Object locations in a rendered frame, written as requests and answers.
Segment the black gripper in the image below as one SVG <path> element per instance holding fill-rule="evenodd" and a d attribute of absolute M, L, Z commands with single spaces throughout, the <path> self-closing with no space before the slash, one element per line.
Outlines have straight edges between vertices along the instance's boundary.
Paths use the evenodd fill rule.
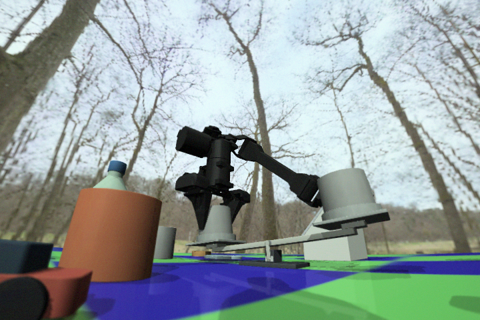
<path fill-rule="evenodd" d="M 205 176 L 198 173 L 180 176 L 176 180 L 175 190 L 183 192 L 184 196 L 191 200 L 199 230 L 205 229 L 212 195 L 223 198 L 223 203 L 220 205 L 230 208 L 233 224 L 242 206 L 251 202 L 250 194 L 241 189 L 229 191 L 234 185 L 230 183 L 230 172 L 234 171 L 234 167 L 229 160 L 208 159 L 203 169 Z"/>

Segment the tan ring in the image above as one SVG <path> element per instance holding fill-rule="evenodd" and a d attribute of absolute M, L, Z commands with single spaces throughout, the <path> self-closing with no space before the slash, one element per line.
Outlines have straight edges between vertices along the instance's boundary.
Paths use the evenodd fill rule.
<path fill-rule="evenodd" d="M 192 256 L 204 257 L 204 255 L 210 255 L 211 251 L 192 251 Z"/>

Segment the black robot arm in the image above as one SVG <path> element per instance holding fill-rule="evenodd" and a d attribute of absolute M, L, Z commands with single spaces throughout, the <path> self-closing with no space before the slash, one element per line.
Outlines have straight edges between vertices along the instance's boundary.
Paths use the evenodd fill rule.
<path fill-rule="evenodd" d="M 218 127 L 209 125 L 204 127 L 202 132 L 189 126 L 184 126 L 177 134 L 177 142 L 175 149 L 186 154 L 199 158 L 223 158 L 231 162 L 231 152 L 237 157 L 245 161 L 258 162 L 284 181 L 288 182 L 289 190 L 297 195 L 297 197 L 308 204 L 310 207 L 322 208 L 322 202 L 318 190 L 317 180 L 320 178 L 316 175 L 308 175 L 304 173 L 296 173 L 266 153 L 262 146 L 256 140 L 246 135 L 221 134 Z M 244 142 L 236 154 L 238 149 L 237 140 Z M 313 196 L 315 198 L 312 200 Z M 312 200 L 312 201 L 311 201 Z"/>

